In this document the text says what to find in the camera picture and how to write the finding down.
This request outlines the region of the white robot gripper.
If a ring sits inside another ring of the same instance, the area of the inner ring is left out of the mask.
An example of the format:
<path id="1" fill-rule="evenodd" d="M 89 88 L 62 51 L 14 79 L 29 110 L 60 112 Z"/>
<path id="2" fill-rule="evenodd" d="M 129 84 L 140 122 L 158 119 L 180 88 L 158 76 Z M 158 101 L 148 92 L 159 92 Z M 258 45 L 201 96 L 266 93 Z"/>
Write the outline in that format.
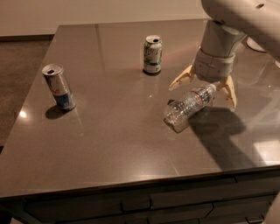
<path id="1" fill-rule="evenodd" d="M 199 49 L 193 64 L 187 67 L 170 84 L 169 90 L 172 91 L 189 84 L 196 74 L 198 78 L 203 81 L 220 81 L 218 84 L 218 90 L 224 93 L 225 100 L 229 103 L 230 108 L 235 109 L 237 105 L 237 97 L 235 94 L 233 78 L 230 75 L 233 70 L 234 61 L 235 55 L 229 58 L 221 58 L 209 55 Z"/>

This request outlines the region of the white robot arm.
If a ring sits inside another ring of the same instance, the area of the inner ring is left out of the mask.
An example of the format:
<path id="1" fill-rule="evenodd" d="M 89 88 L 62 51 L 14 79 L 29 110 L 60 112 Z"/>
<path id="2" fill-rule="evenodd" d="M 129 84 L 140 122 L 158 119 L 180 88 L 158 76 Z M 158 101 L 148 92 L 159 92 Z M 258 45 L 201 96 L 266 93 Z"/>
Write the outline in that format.
<path id="1" fill-rule="evenodd" d="M 217 82 L 237 104 L 231 77 L 235 52 L 246 37 L 280 60 L 280 3 L 276 0 L 201 0 L 207 21 L 199 50 L 192 62 L 170 85 L 176 89 L 197 77 Z"/>

